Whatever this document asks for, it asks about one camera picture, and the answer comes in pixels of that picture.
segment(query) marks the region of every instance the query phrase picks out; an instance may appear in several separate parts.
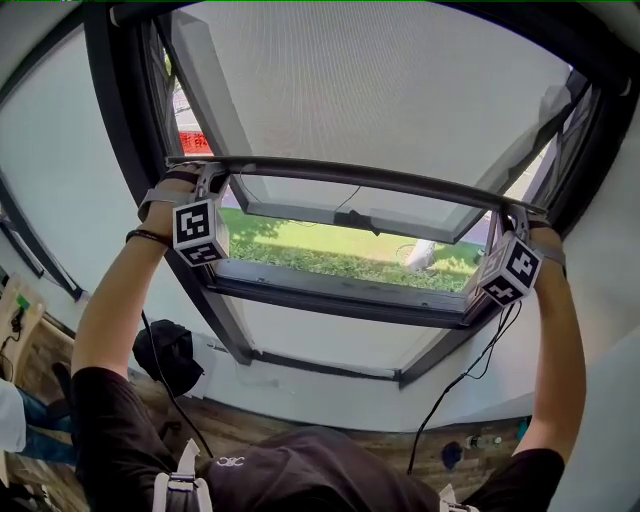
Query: black bag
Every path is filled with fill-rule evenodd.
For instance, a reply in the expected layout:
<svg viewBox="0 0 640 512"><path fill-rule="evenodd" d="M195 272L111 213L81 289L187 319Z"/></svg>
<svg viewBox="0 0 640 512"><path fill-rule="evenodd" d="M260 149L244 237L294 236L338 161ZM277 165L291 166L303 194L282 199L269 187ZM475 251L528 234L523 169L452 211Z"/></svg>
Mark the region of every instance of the black bag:
<svg viewBox="0 0 640 512"><path fill-rule="evenodd" d="M169 389L173 396L183 395L195 386L204 373L202 367L193 360L191 331L170 320L158 320L151 324L151 333L158 363ZM141 330L136 336L133 355L153 380L161 380L146 329Z"/></svg>

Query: green lawn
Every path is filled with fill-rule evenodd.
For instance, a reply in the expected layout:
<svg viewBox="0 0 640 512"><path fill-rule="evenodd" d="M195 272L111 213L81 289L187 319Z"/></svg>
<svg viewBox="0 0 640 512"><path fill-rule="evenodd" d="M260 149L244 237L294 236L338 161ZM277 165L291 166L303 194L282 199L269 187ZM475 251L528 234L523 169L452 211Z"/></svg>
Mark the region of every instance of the green lawn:
<svg viewBox="0 0 640 512"><path fill-rule="evenodd" d="M461 290L476 269L478 247L464 242L439 244L432 269L411 272L403 262L416 243L413 238L257 217L232 208L220 213L231 234L232 258L448 291Z"/></svg>

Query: black t-shirt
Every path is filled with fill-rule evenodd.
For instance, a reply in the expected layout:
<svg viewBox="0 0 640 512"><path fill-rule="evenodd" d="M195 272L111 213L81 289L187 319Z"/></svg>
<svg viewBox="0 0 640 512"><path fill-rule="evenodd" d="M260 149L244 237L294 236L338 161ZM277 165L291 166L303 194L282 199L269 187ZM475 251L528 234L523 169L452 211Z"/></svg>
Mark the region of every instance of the black t-shirt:
<svg viewBox="0 0 640 512"><path fill-rule="evenodd" d="M156 475L177 464L133 387L114 372L86 368L73 378L72 402L77 475L92 509L150 511ZM546 510L563 470L554 451L519 453L465 504L481 512ZM226 454L198 476L207 481L217 512L439 510L433 489L322 427Z"/></svg>

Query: black cable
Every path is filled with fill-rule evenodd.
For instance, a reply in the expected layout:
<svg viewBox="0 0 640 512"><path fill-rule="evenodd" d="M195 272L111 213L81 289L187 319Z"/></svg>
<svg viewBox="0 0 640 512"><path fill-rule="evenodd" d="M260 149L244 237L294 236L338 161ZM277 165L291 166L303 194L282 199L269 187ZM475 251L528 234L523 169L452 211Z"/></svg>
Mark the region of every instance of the black cable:
<svg viewBox="0 0 640 512"><path fill-rule="evenodd" d="M514 319L511 320L511 322L509 322L509 325L507 325L504 328L500 336L498 336L496 340L491 344L491 351L489 352L489 357L487 358L487 364L484 367L484 371L478 377L471 375L470 373L467 373L468 377L471 377L472 379L475 379L475 380L480 380L482 377L485 376L485 374L487 373L487 370L489 369L489 363L491 362L491 356L493 355L493 348L496 346L496 343L498 342L498 340L502 338L502 335L505 332L507 332L507 329L511 327L511 324L513 324L513 322L515 322L518 319L518 317L520 316L520 311L522 311L522 302L518 302L518 312L516 313L516 316L514 317ZM500 321L502 322L502 313L500 313Z"/></svg>
<svg viewBox="0 0 640 512"><path fill-rule="evenodd" d="M13 363L9 360L7 356L4 355L3 352L9 340L13 340L16 343L20 341L20 336L22 336L22 317L24 316L24 312L25 312L25 309L22 306L20 306L18 308L18 311L16 311L16 314L13 315L13 318L11 319L11 331L13 333L18 333L18 337L16 338L12 334L9 334L9 336L7 336L4 339L4 341L2 342L2 345L0 346L0 357L4 359L11 368L11 374L9 378L5 379L8 381L13 379ZM2 373L2 378L4 379L4 371L2 370L2 368L0 368L0 373Z"/></svg>
<svg viewBox="0 0 640 512"><path fill-rule="evenodd" d="M355 196L358 192L360 192L361 188L362 188L362 185L358 186L358 188L356 189L356 191L353 194L351 194L349 197L347 197L344 201L342 201L338 205L338 207L335 210L333 210L334 213L337 212L340 208L342 208L347 203L347 201L349 201L350 199L353 199L353 196Z"/></svg>
<svg viewBox="0 0 640 512"><path fill-rule="evenodd" d="M198 430L198 427L196 427L193 424L191 419L189 419L189 416L187 416L187 413L184 412L184 410L182 410L182 407L180 407L178 402L176 402L176 398L173 396L173 391L171 391L171 388L169 387L169 384L167 384L167 381L164 378L164 374L162 373L162 368L160 367L160 361L158 360L158 354L156 352L156 345L155 345L155 342L153 340L153 334L151 332L151 327L149 326L149 321L147 320L147 315L144 314L144 311L142 311L142 322L144 323L144 328L147 330L147 336L149 336L149 342L151 343L151 350L153 350L153 357L156 360L156 366L158 367L158 373L160 374L160 380L162 380L162 384L164 385L164 388L167 390L167 394L169 395L169 398L171 399L171 402L173 403L175 408L178 410L178 412L182 415L184 420L189 424L189 426L196 433L196 435L198 436L198 439L200 439L200 442L203 444L205 450L207 450L207 454L209 455L209 457L211 457L213 459L213 453L211 452L207 442L204 440L204 437L200 433L200 430Z"/></svg>
<svg viewBox="0 0 640 512"><path fill-rule="evenodd" d="M484 357L484 355L487 353L487 351L491 350L491 352L493 353L493 347L495 346L496 342L502 337L502 335L507 332L507 329L509 329L509 327L511 327L511 325L513 324L513 322L515 322L518 319L518 315L520 315L520 311L522 310L522 303L520 303L520 308L518 309L518 312L516 313L516 316L514 317L514 319L506 326L505 328L505 324L507 323L507 321L509 320L509 317L511 316L511 312L513 311L515 304L511 304L509 306L509 309L507 310L507 314L504 317L504 319L502 318L502 313L504 313L504 310L502 311L502 313L500 314L500 320L498 321L498 329L496 330L495 335L493 336L493 338L491 338L491 341L489 341L489 343L487 344L487 346L484 348L484 350L480 353L480 356L471 364L471 366L469 366L469 368L467 368L467 370L464 373L461 373L460 375L458 375L442 392L442 394L440 395L440 397L438 398L438 400L436 400L436 403L434 404L433 408L431 409L431 411L429 412L429 414L427 415L427 417L424 419L424 421L422 422L422 424L420 425L420 428L418 429L418 431L416 432L416 437L413 440L413 448L411 449L411 458L409 459L409 467L407 468L407 475L410 475L413 471L413 464L415 462L416 459L416 449L418 447L418 441L420 440L420 435L422 434L424 428L427 426L427 423L429 422L429 420L431 419L431 417L434 415L434 413L436 412L436 409L438 408L438 406L440 405L440 403L442 402L443 398L445 397L445 395L451 391L451 389L458 384L458 382L460 382L462 379L464 379L465 377L469 376L472 378L475 378L476 380L483 377L484 374L486 373L486 368L485 371L482 373L482 375L480 377L473 377L472 375L469 375L469 372L471 370L473 370L473 368L482 360L482 358Z"/></svg>

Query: person's leg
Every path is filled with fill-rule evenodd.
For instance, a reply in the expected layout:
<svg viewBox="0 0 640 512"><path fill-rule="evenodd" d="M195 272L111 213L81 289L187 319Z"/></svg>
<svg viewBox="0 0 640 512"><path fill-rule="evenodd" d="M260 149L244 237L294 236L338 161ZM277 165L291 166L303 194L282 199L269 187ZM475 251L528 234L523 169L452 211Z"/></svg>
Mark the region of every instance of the person's leg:
<svg viewBox="0 0 640 512"><path fill-rule="evenodd" d="M27 443L19 455L45 462L76 465L76 451L72 445L58 441L27 425Z"/></svg>
<svg viewBox="0 0 640 512"><path fill-rule="evenodd" d="M24 415L28 425L34 427L45 428L47 430L59 430L61 432L71 433L71 418L64 416L54 420L48 414L47 406L24 389L18 388L22 402L24 403Z"/></svg>

